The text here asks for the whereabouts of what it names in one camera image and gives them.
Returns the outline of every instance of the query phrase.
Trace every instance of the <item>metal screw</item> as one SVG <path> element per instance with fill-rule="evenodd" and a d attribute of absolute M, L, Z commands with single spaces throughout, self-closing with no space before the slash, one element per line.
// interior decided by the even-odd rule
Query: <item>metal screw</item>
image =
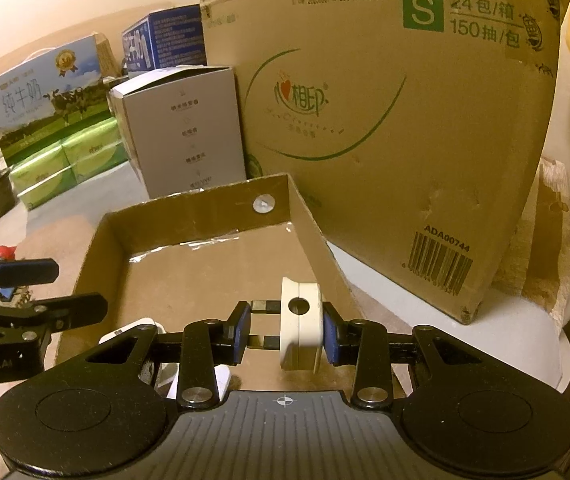
<path fill-rule="evenodd" d="M 356 393 L 356 396 L 363 402 L 376 404 L 377 402 L 383 402 L 387 399 L 387 392 L 383 388 L 369 386 L 368 388 L 361 388 L 358 393 Z"/>
<path fill-rule="evenodd" d="M 34 332 L 33 330 L 27 330 L 27 332 L 22 333 L 22 338 L 25 341 L 34 341 L 34 339 L 36 339 L 37 337 L 38 334 L 36 334 L 36 332 Z"/>
<path fill-rule="evenodd" d="M 211 399 L 214 394 L 209 388 L 202 388 L 201 386 L 194 386 L 193 388 L 187 388 L 182 397 L 187 402 L 193 402 L 199 404 L 201 402 L 206 402 Z"/>

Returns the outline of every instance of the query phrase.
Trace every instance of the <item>green square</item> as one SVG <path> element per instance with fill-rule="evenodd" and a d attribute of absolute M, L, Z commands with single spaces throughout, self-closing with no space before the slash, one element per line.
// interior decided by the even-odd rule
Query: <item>green square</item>
<path fill-rule="evenodd" d="M 444 32 L 443 0 L 403 0 L 403 27 Z"/>

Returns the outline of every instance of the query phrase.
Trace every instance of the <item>red toy part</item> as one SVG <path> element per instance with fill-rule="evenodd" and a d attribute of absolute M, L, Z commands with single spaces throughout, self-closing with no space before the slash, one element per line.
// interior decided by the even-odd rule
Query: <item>red toy part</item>
<path fill-rule="evenodd" d="M 6 245 L 0 245 L 0 258 L 3 260 L 15 260 L 16 246 L 7 247 Z"/>

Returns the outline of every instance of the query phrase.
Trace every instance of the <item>white object in box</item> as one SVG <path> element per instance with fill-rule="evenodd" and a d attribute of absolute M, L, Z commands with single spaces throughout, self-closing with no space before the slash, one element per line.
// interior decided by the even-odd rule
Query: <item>white object in box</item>
<path fill-rule="evenodd" d="M 246 178 L 231 68 L 152 70 L 111 89 L 110 100 L 150 198 Z"/>

